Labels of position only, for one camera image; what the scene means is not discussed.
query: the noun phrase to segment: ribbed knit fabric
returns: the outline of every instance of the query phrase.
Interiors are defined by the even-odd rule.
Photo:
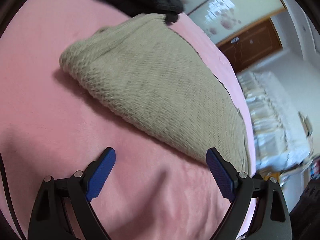
[[[138,129],[201,163],[207,150],[216,147],[238,171],[250,174],[239,110],[193,47],[165,25],[164,17],[138,15],[103,28],[68,47],[60,66]]]

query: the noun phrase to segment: blue gripper pad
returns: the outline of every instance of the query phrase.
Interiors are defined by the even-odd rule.
[[[114,149],[110,149],[108,154],[103,158],[102,162],[93,173],[92,177],[88,181],[87,194],[85,195],[90,202],[93,198],[99,196],[100,191],[104,183],[107,180],[113,166],[116,163],[116,152]]]
[[[222,196],[233,202],[236,198],[233,192],[233,182],[211,149],[207,151],[206,161]]]

